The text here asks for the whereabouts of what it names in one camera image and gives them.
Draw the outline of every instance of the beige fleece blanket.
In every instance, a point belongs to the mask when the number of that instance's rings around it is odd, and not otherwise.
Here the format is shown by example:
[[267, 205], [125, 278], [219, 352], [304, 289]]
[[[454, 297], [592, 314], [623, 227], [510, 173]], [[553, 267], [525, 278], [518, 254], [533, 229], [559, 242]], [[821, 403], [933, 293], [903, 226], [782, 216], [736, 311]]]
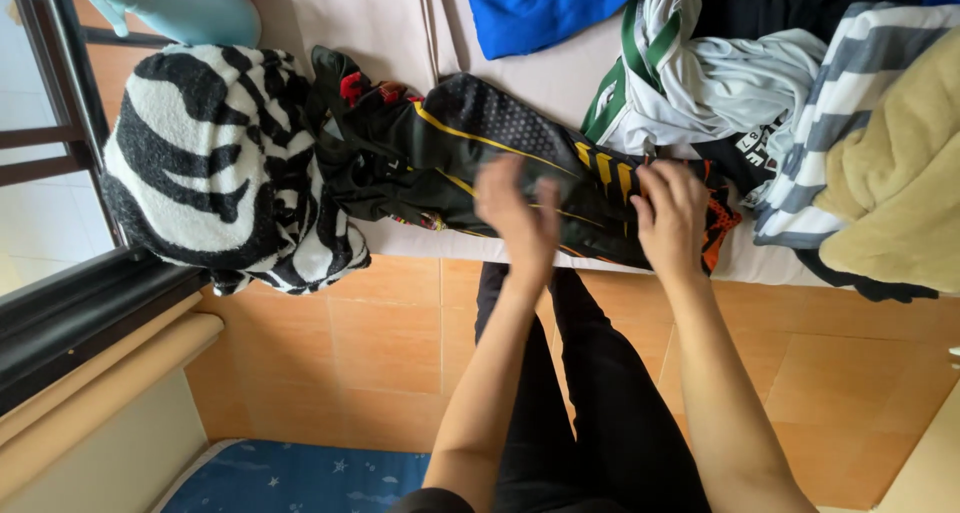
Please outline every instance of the beige fleece blanket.
[[827, 266], [960, 291], [960, 28], [910, 65], [865, 128], [830, 149], [813, 203], [851, 223], [823, 241]]

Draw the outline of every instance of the blue mattress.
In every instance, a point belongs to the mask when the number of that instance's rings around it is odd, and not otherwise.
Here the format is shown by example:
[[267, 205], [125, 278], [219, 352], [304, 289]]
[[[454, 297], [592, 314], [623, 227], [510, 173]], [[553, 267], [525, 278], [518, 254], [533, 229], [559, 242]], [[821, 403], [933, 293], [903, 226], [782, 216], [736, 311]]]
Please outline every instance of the blue mattress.
[[430, 455], [225, 440], [153, 513], [378, 513], [424, 482]]

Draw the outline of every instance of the leg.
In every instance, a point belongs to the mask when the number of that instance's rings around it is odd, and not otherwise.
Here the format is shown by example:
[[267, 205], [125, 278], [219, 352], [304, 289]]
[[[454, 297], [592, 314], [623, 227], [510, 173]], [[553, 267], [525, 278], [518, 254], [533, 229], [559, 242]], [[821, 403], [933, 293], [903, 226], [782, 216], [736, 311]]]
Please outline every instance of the leg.
[[709, 512], [693, 455], [637, 351], [572, 269], [554, 270], [553, 309], [584, 466], [631, 511]]
[[[508, 271], [506, 264], [483, 265], [477, 294], [478, 342]], [[500, 460], [493, 510], [545, 511], [589, 498], [576, 460], [576, 443], [550, 359], [544, 326], [534, 316], [523, 354], [507, 444]]]

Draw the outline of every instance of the zebra print blanket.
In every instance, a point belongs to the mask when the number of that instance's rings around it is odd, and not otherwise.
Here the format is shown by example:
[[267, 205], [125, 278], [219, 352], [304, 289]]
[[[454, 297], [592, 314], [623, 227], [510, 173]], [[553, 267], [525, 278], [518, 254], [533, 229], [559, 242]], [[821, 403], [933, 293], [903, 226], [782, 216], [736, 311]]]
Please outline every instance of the zebra print blanket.
[[370, 265], [330, 199], [301, 122], [310, 85], [289, 53], [171, 45], [126, 81], [103, 197], [132, 242], [210, 270], [311, 293]]

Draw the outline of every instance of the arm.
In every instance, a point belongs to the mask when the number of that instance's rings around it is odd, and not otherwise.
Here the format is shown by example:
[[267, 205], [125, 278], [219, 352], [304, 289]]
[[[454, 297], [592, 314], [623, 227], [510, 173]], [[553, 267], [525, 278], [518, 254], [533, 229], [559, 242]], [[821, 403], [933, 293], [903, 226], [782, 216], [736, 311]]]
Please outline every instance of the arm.
[[510, 274], [450, 397], [423, 481], [424, 488], [460, 495], [474, 511], [489, 511], [494, 502], [534, 306], [550, 278], [559, 239], [556, 184], [538, 181], [542, 207], [530, 207], [517, 188], [521, 167], [522, 157], [503, 155], [477, 175], [477, 216], [503, 238]]
[[700, 266], [708, 193], [683, 165], [637, 171], [640, 244], [677, 321], [680, 383], [703, 490], [714, 513], [816, 513], [734, 346]]

